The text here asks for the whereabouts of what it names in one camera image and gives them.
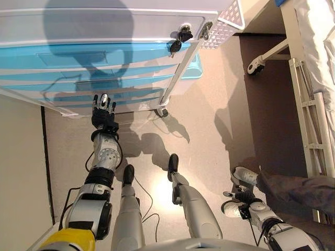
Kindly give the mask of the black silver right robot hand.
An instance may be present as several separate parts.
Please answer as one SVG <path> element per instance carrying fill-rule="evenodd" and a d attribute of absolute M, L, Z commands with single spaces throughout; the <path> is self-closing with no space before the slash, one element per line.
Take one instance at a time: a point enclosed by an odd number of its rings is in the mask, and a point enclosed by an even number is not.
<path fill-rule="evenodd" d="M 224 191 L 223 196 L 229 198 L 232 202 L 242 202 L 247 205 L 260 201 L 248 187 L 241 185 L 234 186 L 232 191 Z"/>

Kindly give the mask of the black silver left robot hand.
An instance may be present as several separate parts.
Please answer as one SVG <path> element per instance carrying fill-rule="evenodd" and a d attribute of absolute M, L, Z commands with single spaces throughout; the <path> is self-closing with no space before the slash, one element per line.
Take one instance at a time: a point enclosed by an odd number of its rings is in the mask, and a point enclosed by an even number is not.
<path fill-rule="evenodd" d="M 101 96 L 94 95 L 92 104 L 92 125 L 96 129 L 113 128 L 118 130 L 119 124 L 115 121 L 116 103 L 111 101 L 108 94 L 104 93 Z"/>

